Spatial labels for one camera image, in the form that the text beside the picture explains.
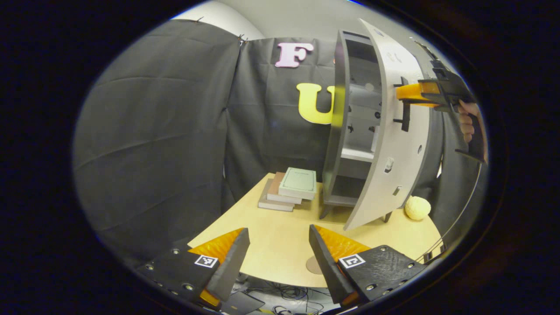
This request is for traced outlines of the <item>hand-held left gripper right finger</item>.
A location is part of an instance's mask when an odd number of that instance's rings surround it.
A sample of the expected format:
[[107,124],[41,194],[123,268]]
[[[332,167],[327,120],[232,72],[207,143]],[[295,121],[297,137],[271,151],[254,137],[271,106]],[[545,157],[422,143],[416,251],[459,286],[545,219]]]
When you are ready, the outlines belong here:
[[318,225],[309,227],[309,244],[332,301],[344,310],[390,295],[427,267],[388,245],[371,248]]

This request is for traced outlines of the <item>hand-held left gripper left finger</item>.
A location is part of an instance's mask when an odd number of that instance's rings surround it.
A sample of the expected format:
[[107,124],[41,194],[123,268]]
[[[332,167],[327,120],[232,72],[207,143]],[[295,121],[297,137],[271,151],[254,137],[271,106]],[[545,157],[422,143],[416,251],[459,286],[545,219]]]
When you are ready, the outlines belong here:
[[249,230],[242,227],[194,248],[174,246],[135,272],[172,299],[218,311],[229,299],[249,245]]

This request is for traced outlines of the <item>black cabinet door handle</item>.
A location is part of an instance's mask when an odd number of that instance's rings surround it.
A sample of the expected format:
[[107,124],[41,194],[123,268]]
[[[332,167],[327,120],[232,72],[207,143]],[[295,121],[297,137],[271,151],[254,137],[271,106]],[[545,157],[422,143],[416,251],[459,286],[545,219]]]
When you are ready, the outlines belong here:
[[[408,85],[408,80],[405,77],[400,76],[400,80],[401,83],[400,84],[394,84],[394,88],[400,88],[403,86]],[[406,100],[405,98],[403,99],[398,99],[399,101],[402,102],[402,118],[400,119],[393,119],[394,123],[400,123],[401,124],[401,130],[404,132],[408,132],[409,131],[409,127],[410,127],[410,101]]]

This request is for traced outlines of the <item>dark grey cabinet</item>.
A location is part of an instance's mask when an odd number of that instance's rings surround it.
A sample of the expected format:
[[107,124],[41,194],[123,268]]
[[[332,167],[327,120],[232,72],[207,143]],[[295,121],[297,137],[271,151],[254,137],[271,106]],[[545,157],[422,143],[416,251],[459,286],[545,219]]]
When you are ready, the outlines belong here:
[[341,151],[371,151],[370,127],[380,126],[382,113],[380,66],[370,38],[340,31],[334,62],[332,120],[322,172],[320,219],[336,206],[356,206],[372,163],[342,159]]

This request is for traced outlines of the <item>dark flat box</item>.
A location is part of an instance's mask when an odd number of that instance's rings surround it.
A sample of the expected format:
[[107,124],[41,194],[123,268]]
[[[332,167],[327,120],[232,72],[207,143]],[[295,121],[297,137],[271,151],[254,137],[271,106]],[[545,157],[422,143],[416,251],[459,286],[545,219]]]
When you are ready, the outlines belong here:
[[221,303],[220,312],[228,315],[248,315],[258,311],[265,303],[244,292],[235,292]]

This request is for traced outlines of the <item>grey book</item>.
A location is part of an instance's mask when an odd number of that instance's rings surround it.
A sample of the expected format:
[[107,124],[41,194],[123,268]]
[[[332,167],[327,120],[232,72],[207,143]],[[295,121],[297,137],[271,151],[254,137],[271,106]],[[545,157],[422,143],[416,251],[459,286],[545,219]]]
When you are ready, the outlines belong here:
[[294,203],[288,203],[288,202],[280,202],[280,201],[274,201],[274,200],[269,200],[267,195],[268,195],[268,190],[270,189],[271,185],[272,185],[273,179],[269,178],[266,182],[266,184],[264,185],[264,188],[262,190],[261,196],[259,198],[258,201],[258,207],[260,209],[270,209],[270,210],[278,210],[278,211],[286,211],[286,212],[292,212],[293,208],[295,206]]

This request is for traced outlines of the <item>green notebook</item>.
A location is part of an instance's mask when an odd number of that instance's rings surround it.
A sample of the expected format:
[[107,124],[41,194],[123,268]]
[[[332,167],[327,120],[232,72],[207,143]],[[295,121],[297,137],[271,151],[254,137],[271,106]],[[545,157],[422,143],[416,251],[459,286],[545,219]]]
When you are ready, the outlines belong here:
[[278,192],[283,196],[313,200],[317,193],[316,171],[288,167]]

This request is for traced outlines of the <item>brown book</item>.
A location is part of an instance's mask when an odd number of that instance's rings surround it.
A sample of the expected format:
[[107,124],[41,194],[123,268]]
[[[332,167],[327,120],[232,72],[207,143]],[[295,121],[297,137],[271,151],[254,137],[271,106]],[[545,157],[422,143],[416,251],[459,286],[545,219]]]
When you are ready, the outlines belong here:
[[276,202],[285,202],[285,203],[292,203],[294,205],[302,204],[302,199],[297,197],[291,196],[284,196],[280,195],[279,187],[284,179],[285,173],[276,172],[274,179],[272,180],[269,189],[266,193],[266,197],[268,200],[276,201]]

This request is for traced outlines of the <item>yellow plush ball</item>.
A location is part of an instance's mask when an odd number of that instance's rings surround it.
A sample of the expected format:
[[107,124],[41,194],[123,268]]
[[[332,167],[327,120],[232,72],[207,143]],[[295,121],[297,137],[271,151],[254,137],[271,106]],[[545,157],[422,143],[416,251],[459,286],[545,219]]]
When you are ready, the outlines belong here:
[[404,212],[412,220],[423,220],[431,212],[431,204],[424,198],[410,196],[405,203]]

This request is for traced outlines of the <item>black backdrop cloth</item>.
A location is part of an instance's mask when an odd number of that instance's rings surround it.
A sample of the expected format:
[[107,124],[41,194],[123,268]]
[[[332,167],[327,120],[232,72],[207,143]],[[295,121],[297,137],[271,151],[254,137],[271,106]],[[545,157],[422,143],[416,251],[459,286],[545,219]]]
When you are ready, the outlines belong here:
[[133,269],[186,245],[266,174],[322,181],[330,126],[299,110],[298,84],[335,83],[335,42],[241,43],[212,24],[170,20],[104,70],[80,113],[72,170],[100,241]]

